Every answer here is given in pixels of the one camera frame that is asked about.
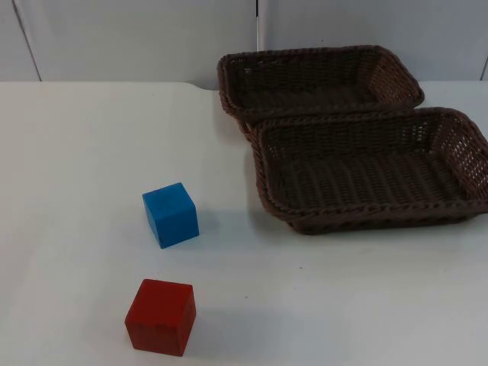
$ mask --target rectangular basket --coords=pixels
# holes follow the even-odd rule
[[[252,147],[265,209],[301,233],[488,212],[488,144],[458,111],[266,120],[253,130]]]
[[[379,46],[261,51],[224,56],[217,67],[223,109],[249,139],[265,118],[413,108],[424,94]]]

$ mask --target cube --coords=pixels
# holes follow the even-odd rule
[[[145,193],[143,201],[161,248],[198,236],[197,210],[182,183]]]
[[[190,284],[145,279],[125,326],[135,349],[182,356],[196,315]]]

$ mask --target red block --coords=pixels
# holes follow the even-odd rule
[[[182,356],[197,315],[193,287],[144,280],[125,318],[135,349]]]

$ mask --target woven basket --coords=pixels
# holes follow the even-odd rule
[[[251,137],[265,209],[301,233],[451,223],[488,212],[488,144],[458,111],[266,120]]]
[[[249,139],[264,118],[413,108],[419,83],[379,46],[238,53],[217,67],[223,109]]]

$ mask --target blue block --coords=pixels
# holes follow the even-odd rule
[[[161,248],[198,236],[197,210],[182,183],[145,193],[143,201]]]

